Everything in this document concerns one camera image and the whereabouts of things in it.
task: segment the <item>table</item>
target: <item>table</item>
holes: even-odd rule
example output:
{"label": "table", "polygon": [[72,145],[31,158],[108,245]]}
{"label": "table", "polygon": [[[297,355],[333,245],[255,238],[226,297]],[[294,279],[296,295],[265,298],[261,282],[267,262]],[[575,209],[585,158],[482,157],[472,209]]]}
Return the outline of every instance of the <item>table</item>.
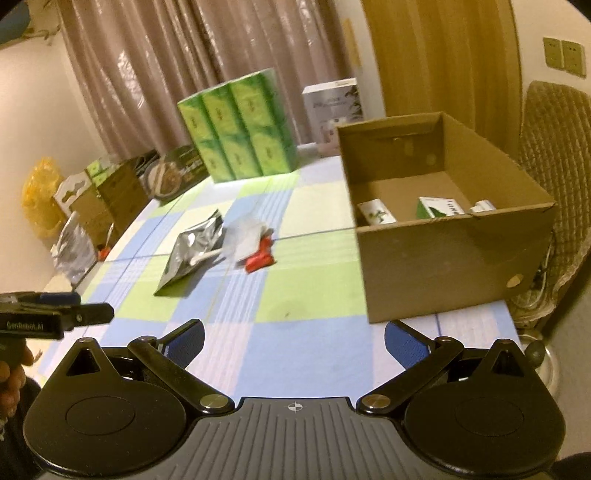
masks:
{"label": "table", "polygon": [[[85,302],[113,305],[116,318],[53,343],[36,379],[43,383],[82,336],[122,346],[190,318],[203,321],[206,342],[187,369],[236,402],[341,395],[355,402],[403,371],[385,349],[385,324],[367,320],[341,159],[318,159],[311,147],[300,155],[291,174],[225,184],[207,179],[167,205],[151,202],[83,292]],[[266,222],[277,263],[247,275],[225,259],[211,260],[166,296],[154,296],[178,233],[215,209],[226,222],[249,213]],[[487,348],[496,338],[518,342],[502,301],[406,321],[467,347]]]}

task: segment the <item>red plastic wrapper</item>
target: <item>red plastic wrapper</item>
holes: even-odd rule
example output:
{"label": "red plastic wrapper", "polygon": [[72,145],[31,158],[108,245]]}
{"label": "red plastic wrapper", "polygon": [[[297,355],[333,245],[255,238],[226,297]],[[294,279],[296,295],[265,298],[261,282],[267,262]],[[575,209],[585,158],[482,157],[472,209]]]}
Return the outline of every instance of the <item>red plastic wrapper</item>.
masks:
{"label": "red plastic wrapper", "polygon": [[273,255],[271,255],[272,244],[273,240],[271,240],[270,236],[264,236],[261,238],[259,250],[246,259],[244,269],[247,273],[256,272],[261,268],[269,267],[275,263],[275,259],[273,258]]}

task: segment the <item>silver foil bag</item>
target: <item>silver foil bag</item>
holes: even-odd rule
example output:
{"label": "silver foil bag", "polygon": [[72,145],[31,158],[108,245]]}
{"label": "silver foil bag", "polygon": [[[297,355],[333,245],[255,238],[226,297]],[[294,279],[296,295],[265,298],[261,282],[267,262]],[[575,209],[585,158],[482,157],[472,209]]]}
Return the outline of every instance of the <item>silver foil bag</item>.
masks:
{"label": "silver foil bag", "polygon": [[216,210],[204,222],[178,235],[155,293],[199,268],[204,254],[210,252],[222,237],[222,225],[222,214]]}
{"label": "silver foil bag", "polygon": [[73,212],[61,230],[57,243],[51,247],[53,265],[73,286],[78,285],[96,263],[96,250],[86,230]]}

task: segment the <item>electrical outlet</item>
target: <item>electrical outlet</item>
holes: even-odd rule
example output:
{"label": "electrical outlet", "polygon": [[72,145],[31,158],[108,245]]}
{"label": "electrical outlet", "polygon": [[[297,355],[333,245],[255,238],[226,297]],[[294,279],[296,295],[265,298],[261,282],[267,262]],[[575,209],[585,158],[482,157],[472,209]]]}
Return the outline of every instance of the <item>electrical outlet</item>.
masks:
{"label": "electrical outlet", "polygon": [[562,42],[557,38],[544,37],[544,53],[546,65],[554,69],[564,70]]}
{"label": "electrical outlet", "polygon": [[580,77],[587,76],[587,66],[585,60],[585,49],[582,45],[563,40],[562,51],[564,57],[564,69]]}

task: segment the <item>hand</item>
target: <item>hand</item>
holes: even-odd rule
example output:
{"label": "hand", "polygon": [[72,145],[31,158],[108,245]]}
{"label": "hand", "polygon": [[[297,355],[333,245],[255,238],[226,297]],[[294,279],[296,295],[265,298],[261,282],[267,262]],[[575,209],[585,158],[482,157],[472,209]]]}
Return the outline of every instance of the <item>hand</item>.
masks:
{"label": "hand", "polygon": [[12,371],[6,362],[0,361],[0,418],[14,417],[18,402],[21,399],[21,388],[25,386],[27,377],[23,365],[30,367],[34,363],[33,354],[25,347],[19,365]]}

